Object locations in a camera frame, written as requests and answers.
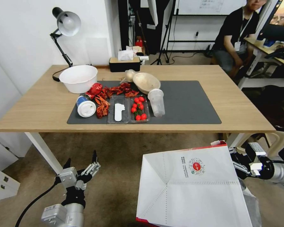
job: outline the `id badge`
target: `id badge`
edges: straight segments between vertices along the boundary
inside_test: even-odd
[[[234,50],[235,51],[240,51],[240,46],[241,46],[241,42],[234,43]]]

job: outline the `computer monitor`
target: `computer monitor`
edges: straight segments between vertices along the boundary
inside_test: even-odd
[[[284,41],[284,0],[279,0],[259,34],[259,38]]]

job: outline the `black t-shirt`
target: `black t-shirt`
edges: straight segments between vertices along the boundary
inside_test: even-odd
[[[241,27],[243,28],[246,26],[248,20],[243,20],[243,8],[237,9],[236,11],[233,11],[231,14],[229,14],[224,23],[223,26],[220,29],[220,32],[216,38],[215,47],[214,49],[225,49],[224,47],[224,36],[232,36],[231,43],[235,44],[235,42],[238,41],[238,38],[241,34]],[[255,34],[256,29],[259,22],[259,14],[257,12],[254,12],[252,17],[250,18],[250,22],[248,23],[247,27],[245,28],[240,41],[244,43],[244,38],[247,35]]]

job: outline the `beige bowl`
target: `beige bowl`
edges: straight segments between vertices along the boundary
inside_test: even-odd
[[[159,89],[161,87],[160,80],[149,73],[137,73],[133,76],[133,82],[136,84],[138,89],[148,94],[153,89]]]

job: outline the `table leg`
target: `table leg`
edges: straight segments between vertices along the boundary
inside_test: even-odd
[[[258,52],[258,54],[256,55],[256,58],[253,60],[252,64],[250,65],[249,69],[247,70],[247,75],[250,76],[251,73],[253,72],[253,70],[255,69],[256,65],[258,64],[258,62],[260,61],[260,59],[262,58],[263,54],[261,52]]]
[[[241,80],[240,80],[240,83],[238,84],[238,87],[240,90],[242,90],[242,88],[244,87],[244,84],[245,82],[248,80],[249,78],[247,77],[243,77]]]
[[[43,138],[40,136],[40,134],[37,132],[25,132],[25,134],[35,145],[35,147],[43,156],[43,158],[45,158],[51,168],[56,172],[56,174],[59,174],[63,168],[54,156],[54,154],[51,152]]]
[[[227,138],[226,143],[229,148],[236,148],[240,140],[244,137],[245,133],[232,133]]]

